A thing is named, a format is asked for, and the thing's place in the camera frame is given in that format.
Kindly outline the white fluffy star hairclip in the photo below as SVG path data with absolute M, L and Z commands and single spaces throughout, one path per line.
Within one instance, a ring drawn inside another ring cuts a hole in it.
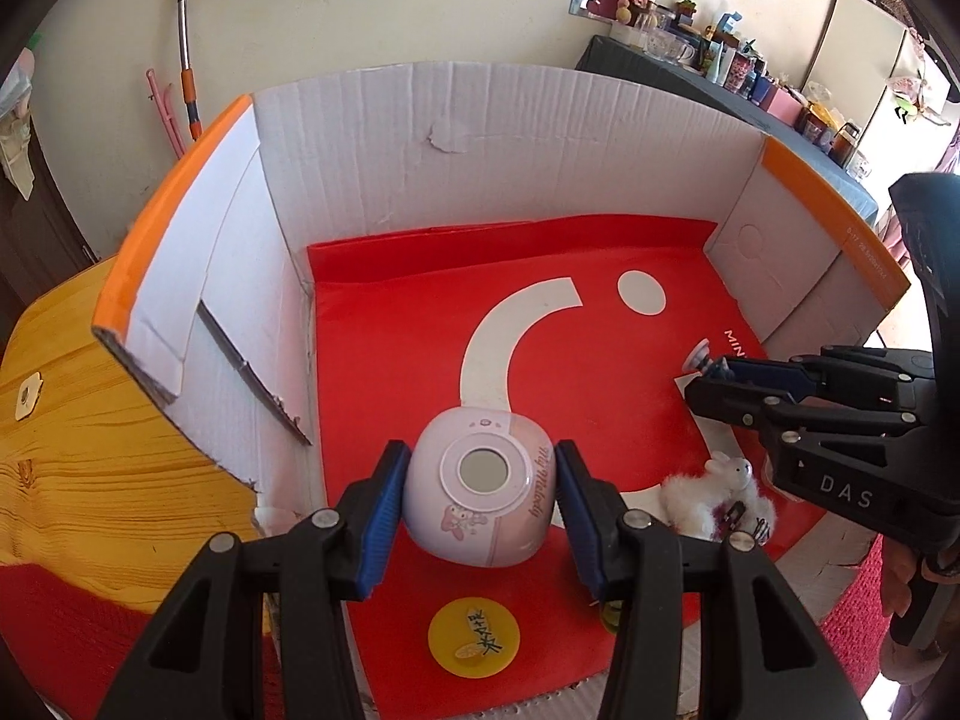
M 659 499 L 670 527 L 688 538 L 721 541 L 743 532 L 765 546 L 775 531 L 775 504 L 761 495 L 745 457 L 715 450 L 700 476 L 669 476 Z

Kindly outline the blue covered side table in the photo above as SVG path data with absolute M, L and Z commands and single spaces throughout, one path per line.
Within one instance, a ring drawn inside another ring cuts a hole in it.
M 719 110 L 722 114 L 731 115 L 758 128 L 766 135 L 775 137 L 813 167 L 869 226 L 874 226 L 877 221 L 878 204 L 872 195 L 850 174 L 846 174 L 841 167 L 833 163 L 827 154 L 807 142 L 790 125 L 722 86 L 711 85 L 703 76 L 656 57 L 649 57 L 638 49 L 624 46 L 607 36 L 592 36 L 589 39 L 576 64 L 576 70 L 660 89 Z

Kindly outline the dark wooden door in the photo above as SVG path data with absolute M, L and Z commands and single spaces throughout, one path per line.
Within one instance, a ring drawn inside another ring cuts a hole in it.
M 50 174 L 36 135 L 28 148 L 31 195 L 2 176 L 2 344 L 37 298 L 99 262 Z

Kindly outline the red knitted table mat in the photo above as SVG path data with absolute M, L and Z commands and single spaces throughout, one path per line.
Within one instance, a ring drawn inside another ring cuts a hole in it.
M 889 620 L 880 611 L 880 548 L 820 622 L 857 694 L 878 675 Z M 149 621 L 148 614 L 75 587 L 37 564 L 2 569 L 2 639 L 43 699 L 71 718 L 91 718 Z

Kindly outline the pink storage box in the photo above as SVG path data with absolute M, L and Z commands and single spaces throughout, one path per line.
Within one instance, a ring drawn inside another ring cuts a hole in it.
M 775 85 L 768 89 L 760 107 L 765 110 L 766 114 L 775 117 L 784 125 L 793 127 L 796 125 L 800 114 L 807 107 L 807 103 L 804 96 L 796 93 L 793 88 Z

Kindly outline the orange white cardboard box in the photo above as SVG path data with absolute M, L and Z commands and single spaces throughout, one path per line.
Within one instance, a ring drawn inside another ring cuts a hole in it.
M 907 277 L 775 137 L 574 70 L 412 64 L 238 99 L 122 244 L 98 340 L 279 535 L 488 406 L 640 504 L 709 450 L 683 358 L 859 344 Z

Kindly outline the white wardrobe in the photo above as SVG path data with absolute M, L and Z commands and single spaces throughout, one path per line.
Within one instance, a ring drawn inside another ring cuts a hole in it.
M 950 76 L 907 0 L 833 0 L 802 93 L 857 127 L 848 172 L 881 205 L 901 176 L 934 169 L 957 132 Z

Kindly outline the black mouse figurine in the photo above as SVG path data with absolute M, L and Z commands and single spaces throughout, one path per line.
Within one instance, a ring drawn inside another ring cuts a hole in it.
M 698 374 L 701 377 L 718 380 L 734 380 L 734 372 L 724 358 L 713 358 L 708 338 L 698 341 L 695 348 L 686 355 L 682 364 L 684 374 Z

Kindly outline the pink My Melody case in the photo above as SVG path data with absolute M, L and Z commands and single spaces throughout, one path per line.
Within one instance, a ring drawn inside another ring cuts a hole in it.
M 545 543 L 555 497 L 555 452 L 537 422 L 457 406 L 428 422 L 413 447 L 402 517 L 439 559 L 509 567 Z

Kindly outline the small beige tag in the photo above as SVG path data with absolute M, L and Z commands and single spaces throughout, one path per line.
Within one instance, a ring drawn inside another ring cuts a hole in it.
M 14 402 L 14 419 L 16 421 L 23 421 L 34 413 L 43 387 L 44 379 L 41 372 L 32 372 L 31 376 L 26 377 L 20 383 Z

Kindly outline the pink hanger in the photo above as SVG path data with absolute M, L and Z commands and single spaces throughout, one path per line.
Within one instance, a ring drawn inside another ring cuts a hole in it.
M 178 122 L 176 122 L 174 107 L 172 107 L 172 86 L 161 86 L 153 68 L 145 71 L 145 78 L 149 89 L 148 98 L 155 105 L 156 114 L 160 117 L 167 143 L 174 153 L 174 160 L 179 161 L 185 154 L 185 145 L 181 132 L 179 132 Z

